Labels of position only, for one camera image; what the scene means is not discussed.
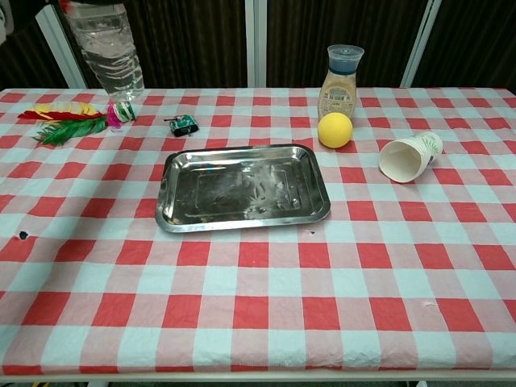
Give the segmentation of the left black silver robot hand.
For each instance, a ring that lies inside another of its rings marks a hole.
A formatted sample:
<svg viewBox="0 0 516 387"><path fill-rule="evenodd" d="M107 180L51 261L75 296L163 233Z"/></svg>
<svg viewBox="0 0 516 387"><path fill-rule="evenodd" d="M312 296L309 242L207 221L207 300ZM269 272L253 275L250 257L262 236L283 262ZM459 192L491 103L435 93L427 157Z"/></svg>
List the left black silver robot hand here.
<svg viewBox="0 0 516 387"><path fill-rule="evenodd" d="M60 0L60 5L64 5L66 2L78 2L81 4L95 5L95 6L110 6L117 4L124 4L126 0Z"/></svg>

